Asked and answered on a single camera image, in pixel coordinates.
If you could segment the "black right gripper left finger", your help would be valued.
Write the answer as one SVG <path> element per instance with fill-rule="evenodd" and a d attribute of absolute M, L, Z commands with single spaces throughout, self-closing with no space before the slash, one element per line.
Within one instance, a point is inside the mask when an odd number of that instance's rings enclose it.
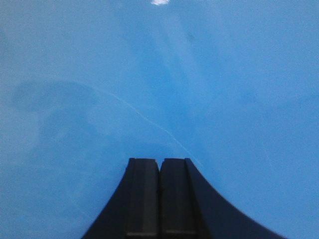
<path fill-rule="evenodd" d="M 154 159 L 130 158 L 114 194 L 85 239 L 158 239 L 159 169 Z"/>

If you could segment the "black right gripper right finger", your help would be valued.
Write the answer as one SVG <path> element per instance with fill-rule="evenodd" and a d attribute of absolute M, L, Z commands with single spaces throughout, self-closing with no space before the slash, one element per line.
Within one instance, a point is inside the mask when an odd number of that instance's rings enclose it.
<path fill-rule="evenodd" d="M 189 159 L 166 158 L 160 169 L 163 239 L 280 239 L 221 196 Z"/>

